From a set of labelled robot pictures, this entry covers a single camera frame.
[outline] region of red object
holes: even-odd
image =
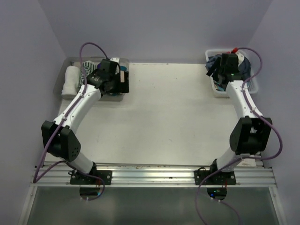
[[[231,53],[236,53],[239,49],[238,48],[234,48]]]

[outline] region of basket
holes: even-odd
[[[209,57],[212,57],[212,56],[215,56],[215,55],[218,55],[218,54],[222,54],[222,53],[225,53],[225,52],[230,52],[232,49],[209,49],[205,52],[206,61],[208,61]],[[239,52],[242,53],[246,58],[248,58],[249,61],[251,61],[249,56],[247,55],[247,53],[245,51],[239,50]],[[229,98],[226,91],[216,90],[214,80],[212,79],[212,77],[210,77],[210,83],[211,83],[211,87],[212,87],[212,90],[213,90],[214,97],[216,97],[216,98]],[[250,94],[255,94],[258,91],[258,85],[257,85],[256,77],[251,79],[247,84],[248,84],[248,90],[249,90]]]

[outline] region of white towel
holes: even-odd
[[[77,95],[77,86],[79,83],[80,68],[69,66],[65,73],[65,83],[61,91],[64,99],[73,99]]]

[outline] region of striped cloth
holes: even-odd
[[[97,69],[97,64],[92,61],[83,62],[82,65],[83,65],[83,69],[85,71],[86,76],[90,75],[95,69]],[[83,75],[82,69],[80,71],[81,71],[81,74],[79,76],[77,92],[79,92],[80,87],[84,84],[84,75]]]

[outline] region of black mounting plate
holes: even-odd
[[[195,170],[194,178],[195,184],[199,185],[201,181],[210,175],[211,172],[209,170]],[[235,185],[235,175],[234,172],[219,172],[216,175],[208,178],[203,185],[223,185],[227,181],[227,185]]]
[[[96,185],[97,180],[94,178],[86,177],[75,171],[71,171],[68,174],[71,175],[70,184]],[[100,177],[104,181],[105,185],[110,185],[112,182],[112,174],[113,172],[111,170],[96,170],[93,173],[93,176]]]

